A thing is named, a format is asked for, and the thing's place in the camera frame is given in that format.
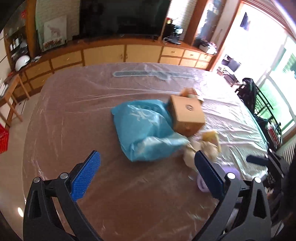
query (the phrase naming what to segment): metal screw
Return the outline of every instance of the metal screw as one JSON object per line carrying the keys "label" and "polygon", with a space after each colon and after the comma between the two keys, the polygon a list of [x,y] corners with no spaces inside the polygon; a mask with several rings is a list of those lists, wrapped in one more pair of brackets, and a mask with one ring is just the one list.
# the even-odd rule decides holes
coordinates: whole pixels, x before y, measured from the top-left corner
{"label": "metal screw", "polygon": [[66,179],[67,177],[68,177],[68,173],[65,173],[65,172],[60,175],[61,179]]}
{"label": "metal screw", "polygon": [[261,183],[261,179],[259,177],[255,177],[255,182]]}
{"label": "metal screw", "polygon": [[228,177],[229,179],[235,179],[235,174],[232,173],[232,172],[229,172],[229,173],[227,173],[227,177]]}
{"label": "metal screw", "polygon": [[34,183],[38,183],[39,181],[40,181],[40,178],[39,177],[36,177],[36,178],[33,179],[33,182]]}

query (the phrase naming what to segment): white helmet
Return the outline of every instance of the white helmet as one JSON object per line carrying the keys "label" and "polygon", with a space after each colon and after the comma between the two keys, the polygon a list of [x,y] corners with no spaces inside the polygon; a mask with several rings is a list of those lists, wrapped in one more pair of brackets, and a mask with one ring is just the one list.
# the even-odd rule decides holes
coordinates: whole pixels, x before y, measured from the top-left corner
{"label": "white helmet", "polygon": [[22,67],[27,65],[29,61],[30,61],[30,57],[28,55],[24,55],[20,57],[15,64],[15,70],[19,71]]}

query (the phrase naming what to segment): tiled floor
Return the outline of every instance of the tiled floor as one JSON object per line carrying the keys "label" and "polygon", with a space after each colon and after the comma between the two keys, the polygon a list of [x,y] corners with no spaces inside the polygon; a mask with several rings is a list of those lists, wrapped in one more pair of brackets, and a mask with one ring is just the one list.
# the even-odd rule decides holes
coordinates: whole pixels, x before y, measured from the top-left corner
{"label": "tiled floor", "polygon": [[0,210],[12,229],[22,238],[23,218],[18,208],[25,210],[25,197],[22,185],[22,157],[27,128],[39,94],[25,104],[23,122],[12,120],[9,130],[8,150],[0,154]]}

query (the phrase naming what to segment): purple object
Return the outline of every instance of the purple object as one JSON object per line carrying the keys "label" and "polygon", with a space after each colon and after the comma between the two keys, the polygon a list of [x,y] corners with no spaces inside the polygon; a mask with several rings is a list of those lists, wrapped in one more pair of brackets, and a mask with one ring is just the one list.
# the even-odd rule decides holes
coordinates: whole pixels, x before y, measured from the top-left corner
{"label": "purple object", "polygon": [[[240,173],[239,171],[235,168],[235,167],[229,167],[229,166],[222,166],[222,169],[225,171],[225,173],[229,173],[229,172],[232,172],[235,174],[235,176],[238,178],[238,179],[241,179],[240,177]],[[202,191],[202,192],[209,192],[209,189],[205,183],[205,181],[203,180],[202,176],[200,174],[198,174],[197,176],[197,186],[198,188]]]}

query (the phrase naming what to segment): blue plastic bag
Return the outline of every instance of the blue plastic bag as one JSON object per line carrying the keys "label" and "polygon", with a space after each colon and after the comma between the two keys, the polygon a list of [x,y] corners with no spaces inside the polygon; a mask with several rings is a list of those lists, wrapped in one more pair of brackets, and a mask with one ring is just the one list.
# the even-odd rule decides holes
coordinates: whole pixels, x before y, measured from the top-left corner
{"label": "blue plastic bag", "polygon": [[131,161],[170,156],[189,143],[172,129],[172,118],[160,100],[122,103],[112,109],[121,149]]}

